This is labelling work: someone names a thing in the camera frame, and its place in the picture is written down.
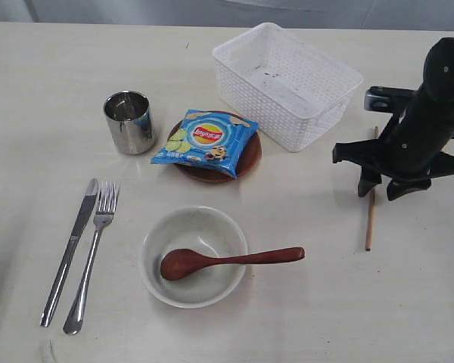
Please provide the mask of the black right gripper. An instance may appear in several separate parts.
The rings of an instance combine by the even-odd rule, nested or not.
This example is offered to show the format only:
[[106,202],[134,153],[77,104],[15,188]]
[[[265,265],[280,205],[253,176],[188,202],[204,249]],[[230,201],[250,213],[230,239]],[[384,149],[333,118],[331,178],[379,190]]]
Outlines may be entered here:
[[407,194],[426,191],[431,179],[454,176],[454,156],[442,152],[438,141],[424,139],[380,139],[336,143],[332,162],[348,161],[362,166],[357,186],[358,197],[364,197],[382,183],[381,174],[393,180],[387,185],[387,199],[396,200]]

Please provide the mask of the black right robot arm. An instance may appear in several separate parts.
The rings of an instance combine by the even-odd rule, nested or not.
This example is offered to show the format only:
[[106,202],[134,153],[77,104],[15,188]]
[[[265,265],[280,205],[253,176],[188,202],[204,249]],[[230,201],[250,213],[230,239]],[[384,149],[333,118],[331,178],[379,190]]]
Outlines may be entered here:
[[365,92],[365,110],[391,118],[373,139],[337,143],[333,163],[348,161],[361,167],[358,195],[364,197],[390,178],[388,200],[425,191],[434,178],[454,176],[454,156],[443,152],[454,139],[454,38],[432,46],[416,90],[372,86]]

